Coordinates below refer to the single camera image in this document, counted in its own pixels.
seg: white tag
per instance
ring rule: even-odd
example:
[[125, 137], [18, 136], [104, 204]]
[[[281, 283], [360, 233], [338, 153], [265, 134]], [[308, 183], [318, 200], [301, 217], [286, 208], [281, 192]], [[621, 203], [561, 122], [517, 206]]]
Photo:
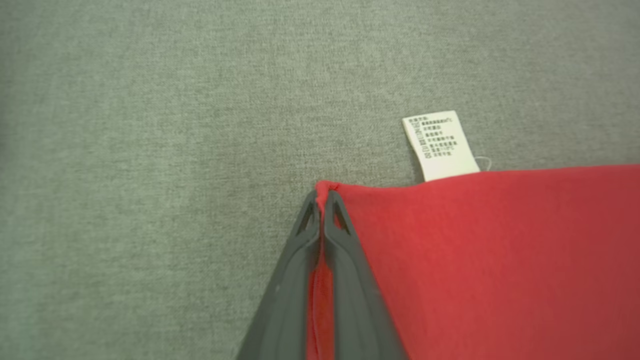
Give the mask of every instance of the white tag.
[[425, 181], [480, 171], [455, 111], [405, 117], [402, 123]]

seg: red fabric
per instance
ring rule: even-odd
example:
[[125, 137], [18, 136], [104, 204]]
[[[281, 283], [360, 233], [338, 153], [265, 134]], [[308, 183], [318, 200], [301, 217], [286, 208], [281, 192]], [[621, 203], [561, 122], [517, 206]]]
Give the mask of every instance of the red fabric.
[[[481, 172], [342, 196], [416, 359], [640, 359], [640, 166]], [[316, 270], [309, 359], [333, 359]]]

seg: red cloth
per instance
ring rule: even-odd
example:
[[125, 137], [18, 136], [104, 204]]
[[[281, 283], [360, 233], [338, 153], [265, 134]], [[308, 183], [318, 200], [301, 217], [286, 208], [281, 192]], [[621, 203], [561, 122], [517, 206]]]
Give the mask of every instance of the red cloth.
[[[414, 360], [640, 359], [640, 166], [336, 189]], [[316, 270], [309, 359], [333, 359]]]

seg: red garment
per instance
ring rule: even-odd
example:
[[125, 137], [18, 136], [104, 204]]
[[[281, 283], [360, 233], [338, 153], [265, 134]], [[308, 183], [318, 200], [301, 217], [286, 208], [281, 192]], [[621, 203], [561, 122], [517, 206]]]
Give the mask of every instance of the red garment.
[[[640, 359], [640, 166], [336, 189], [414, 360]], [[309, 359], [333, 359], [331, 273]]]

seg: gray upholstery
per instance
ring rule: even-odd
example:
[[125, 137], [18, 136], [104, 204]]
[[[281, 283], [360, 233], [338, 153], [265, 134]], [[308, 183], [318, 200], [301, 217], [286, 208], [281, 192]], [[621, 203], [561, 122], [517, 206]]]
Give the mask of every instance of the gray upholstery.
[[230, 359], [320, 179], [640, 162], [636, 0], [5, 0], [0, 358]]

